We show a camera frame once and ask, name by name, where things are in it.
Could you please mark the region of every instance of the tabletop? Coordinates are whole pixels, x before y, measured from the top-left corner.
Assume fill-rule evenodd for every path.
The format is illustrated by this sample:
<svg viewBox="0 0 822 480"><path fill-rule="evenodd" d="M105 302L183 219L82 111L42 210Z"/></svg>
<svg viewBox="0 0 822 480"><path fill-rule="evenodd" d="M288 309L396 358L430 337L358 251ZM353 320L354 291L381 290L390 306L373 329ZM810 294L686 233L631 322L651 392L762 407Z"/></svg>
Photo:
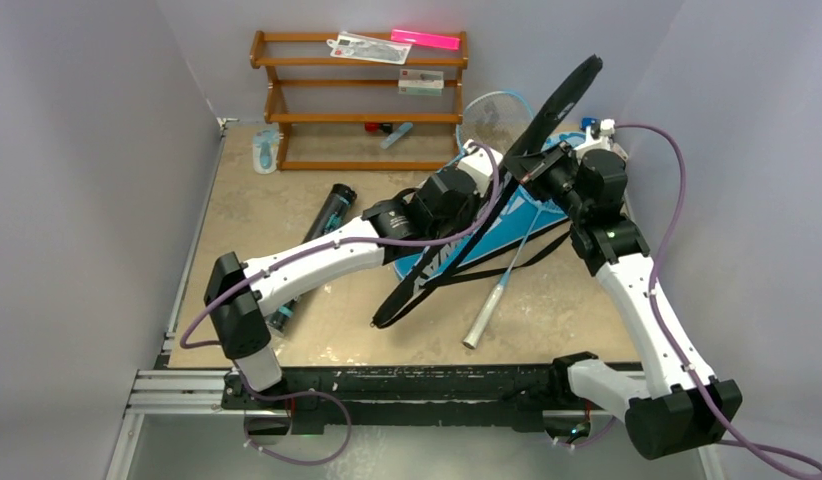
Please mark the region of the tabletop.
<svg viewBox="0 0 822 480"><path fill-rule="evenodd" d="M252 169L252 137L262 128L267 126L237 125L227 130L179 312L177 338L203 308L202 296L220 255L234 251L243 261L298 245L334 183L350 185L358 193L348 220L430 174L285 171L259 175ZM298 132L288 158L294 160L302 151L310 156L321 152L321 160L326 160L338 151L344 152L338 158L348 160L350 147L368 161L397 156L422 161L432 161L432 156L451 158L451 137L427 136L425 130L412 130L407 139L391 147L395 150L388 157L377 147L354 140L360 134L348 133ZM532 240L521 258L530 258L566 228L557 227ZM476 269L505 267L512 256L513 251L508 252ZM383 266L347 275L305 295L284 338L274 337L273 346L283 366L539 363L586 350L607 362L638 361L617 310L569 242L537 264L514 272L478 348L467 349L461 340L496 282L497 278L488 278L442 287L395 325L379 330L370 321L397 285L396 273ZM206 319L191 340L213 338L213 326ZM176 346L168 365L218 368L230 367L231 362L219 347L182 350Z"/></svg>

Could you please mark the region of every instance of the gray floor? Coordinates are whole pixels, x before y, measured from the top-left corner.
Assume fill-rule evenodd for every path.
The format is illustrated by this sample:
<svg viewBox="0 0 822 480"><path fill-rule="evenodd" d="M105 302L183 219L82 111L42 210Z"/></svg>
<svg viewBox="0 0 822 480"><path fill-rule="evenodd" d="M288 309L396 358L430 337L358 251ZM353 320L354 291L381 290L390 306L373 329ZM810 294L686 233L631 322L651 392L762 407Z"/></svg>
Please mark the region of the gray floor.
<svg viewBox="0 0 822 480"><path fill-rule="evenodd" d="M699 455L646 461L617 425L570 453L542 434L508 428L355 427L347 451L320 467L298 467L243 447L238 416L147 416L129 478L172 479L704 479ZM273 448L315 459L334 450L343 427L282 438Z"/></svg>

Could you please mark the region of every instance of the wooden board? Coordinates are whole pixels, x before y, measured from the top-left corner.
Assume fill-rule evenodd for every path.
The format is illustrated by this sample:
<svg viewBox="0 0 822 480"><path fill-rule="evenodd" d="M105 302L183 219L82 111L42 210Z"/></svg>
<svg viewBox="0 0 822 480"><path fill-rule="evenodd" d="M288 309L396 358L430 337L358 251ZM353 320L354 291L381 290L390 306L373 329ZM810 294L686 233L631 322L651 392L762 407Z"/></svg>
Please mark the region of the wooden board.
<svg viewBox="0 0 822 480"><path fill-rule="evenodd" d="M203 306L202 294L218 256L233 250L246 260L297 245L333 183L346 183L358 192L352 214L360 214L429 175L319 171L258 175L251 166L251 140L260 128L266 127L229 129L185 291L179 337ZM331 161L327 158L331 142L342 141L327 135L299 139L326 152L323 160L327 161ZM429 145L432 139L409 136L403 141L408 142L403 148L413 151L414 142ZM348 146L341 150L348 151ZM442 155L449 158L449 152ZM366 154L362 159L371 160ZM524 258L560 233L559 229L529 243ZM506 266L510 259L511 254L506 254L480 268ZM542 262L514 273L479 348L468 350L461 340L495 283L496 279L487 279L442 288L393 327L378 330L369 326L370 319L397 277L389 266L359 272L307 295L285 338L275 338L273 343L282 365L527 363L584 350L606 361L638 360L610 299L588 275L569 242ZM206 320L192 340L211 338L214 330ZM219 347L189 351L176 347L169 363L183 368L230 365Z"/></svg>

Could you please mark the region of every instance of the black tube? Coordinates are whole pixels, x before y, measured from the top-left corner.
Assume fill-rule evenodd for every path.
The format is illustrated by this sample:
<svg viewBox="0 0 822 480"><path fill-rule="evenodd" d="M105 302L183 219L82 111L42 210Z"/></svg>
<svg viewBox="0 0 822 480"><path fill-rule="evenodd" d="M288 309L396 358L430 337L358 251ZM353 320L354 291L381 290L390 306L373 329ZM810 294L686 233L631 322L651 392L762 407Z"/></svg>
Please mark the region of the black tube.
<svg viewBox="0 0 822 480"><path fill-rule="evenodd" d="M314 219L314 223L311 224L311 228L305 234L302 243L310 242L315 238L320 238L333 230L337 230L343 224L343 217L352 208L352 204L355 203L357 197L358 195L351 187L342 183L335 183L328 197L326 197L326 201L323 202L323 207L317 213L317 218ZM297 302L299 302L298 297L287 302L278 311L267 317L267 326L273 334L284 335L284 327L293 317L293 310Z"/></svg>

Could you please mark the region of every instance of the table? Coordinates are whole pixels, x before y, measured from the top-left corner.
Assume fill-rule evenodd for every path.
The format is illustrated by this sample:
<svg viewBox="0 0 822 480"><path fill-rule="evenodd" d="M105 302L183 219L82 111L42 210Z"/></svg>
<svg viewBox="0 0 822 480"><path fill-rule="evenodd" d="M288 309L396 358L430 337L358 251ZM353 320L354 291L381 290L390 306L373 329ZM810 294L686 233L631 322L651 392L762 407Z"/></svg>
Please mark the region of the table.
<svg viewBox="0 0 822 480"><path fill-rule="evenodd" d="M235 251L241 260L266 256L299 244L333 183L358 192L347 218L403 188L417 185L427 172L284 171L258 175L252 170L252 136L265 125L227 129L226 144L211 193L193 265L185 287L177 338L204 306L202 295L211 267L220 255ZM388 152L363 148L362 155L408 156L419 161L449 158L450 137L425 131L403 138ZM331 156L333 142L349 142L340 133L300 132L291 142L298 150ZM348 146L342 149L348 155ZM530 242L530 258L562 233L559 227ZM504 267L505 254L482 269ZM611 300L590 277L569 242L538 264L516 271L479 348L461 344L496 278L443 287L396 325L370 327L372 314L397 284L390 266L335 280L306 296L288 324L285 338L273 346L283 366L452 365L549 362L590 350L607 362L638 361L636 351ZM215 338L209 319L191 340ZM176 346L171 368L230 367L219 347L182 350Z"/></svg>

